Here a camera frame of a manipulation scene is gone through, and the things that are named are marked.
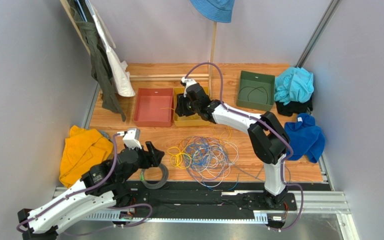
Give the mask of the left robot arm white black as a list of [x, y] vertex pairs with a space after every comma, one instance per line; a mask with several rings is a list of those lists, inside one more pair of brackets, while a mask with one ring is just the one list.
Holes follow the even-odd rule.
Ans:
[[16, 229], [25, 240], [55, 240], [59, 234], [85, 217], [100, 210], [130, 209], [133, 203], [128, 179], [139, 169], [156, 168], [165, 153], [151, 141], [142, 147], [114, 152], [113, 159], [94, 165], [63, 194], [36, 209], [17, 213]]

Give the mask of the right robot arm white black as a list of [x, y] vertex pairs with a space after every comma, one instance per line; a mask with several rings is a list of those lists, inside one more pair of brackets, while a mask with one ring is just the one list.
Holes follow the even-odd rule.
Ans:
[[263, 202], [271, 209], [283, 205], [288, 192], [284, 161], [291, 146], [290, 138], [277, 117], [270, 111], [249, 113], [221, 100], [211, 100], [197, 82], [184, 83], [183, 86], [184, 93], [176, 96], [175, 113], [180, 117], [197, 114], [204, 121], [225, 125], [248, 135], [255, 155], [264, 165]]

